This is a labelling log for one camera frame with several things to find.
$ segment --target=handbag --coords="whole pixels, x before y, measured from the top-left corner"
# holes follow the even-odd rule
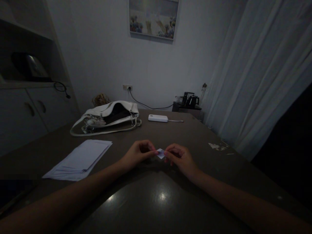
[[[93,136],[108,134],[120,131],[129,131],[142,124],[139,118],[139,111],[137,104],[128,101],[115,101],[103,106],[98,106],[93,109],[87,110],[82,117],[72,126],[70,133],[72,136]],[[85,125],[81,128],[83,134],[74,133],[73,128],[84,121]],[[131,127],[127,129],[95,132],[98,129],[105,129],[106,127],[120,124],[123,122],[131,121]]]

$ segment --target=hand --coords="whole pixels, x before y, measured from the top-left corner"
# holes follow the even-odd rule
[[[130,147],[125,156],[123,156],[123,158],[120,159],[120,163],[127,171],[130,171],[138,163],[142,162],[145,159],[152,158],[157,154],[159,154],[159,152],[156,151],[151,141],[149,140],[136,141]]]
[[[171,166],[175,163],[188,179],[191,180],[200,172],[188,148],[178,144],[171,144],[166,148],[164,154],[166,155],[165,162],[170,160]]]

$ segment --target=electrical outlet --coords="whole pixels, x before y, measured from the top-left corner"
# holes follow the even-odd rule
[[[132,85],[123,84],[123,90],[128,90],[129,87],[131,88],[131,91],[132,91],[133,90]]]

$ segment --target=small table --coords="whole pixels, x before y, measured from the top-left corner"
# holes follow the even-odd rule
[[[107,135],[72,137],[68,124],[0,158],[1,179],[40,178],[87,139],[112,141],[113,145],[91,174],[124,156],[135,140],[149,139],[156,149],[171,143],[188,147],[205,173],[247,191],[306,220],[312,213],[231,147],[223,151],[208,143],[226,146],[194,116],[166,112],[177,122],[150,122],[149,114],[163,111],[139,110],[142,126]],[[13,208],[24,207],[71,181],[42,179],[39,185]],[[64,231],[73,233],[253,233],[209,195],[189,182],[176,166],[154,157],[139,164],[107,187]]]
[[[199,114],[201,113],[201,108],[199,106],[196,106],[196,105],[194,107],[190,107],[190,106],[181,105],[177,102],[173,102],[172,111],[173,112],[190,113],[196,119],[198,119]]]

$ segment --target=white curtain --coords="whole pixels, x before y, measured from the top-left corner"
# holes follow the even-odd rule
[[[202,108],[249,161],[312,82],[311,21],[312,0],[249,0],[232,18]]]

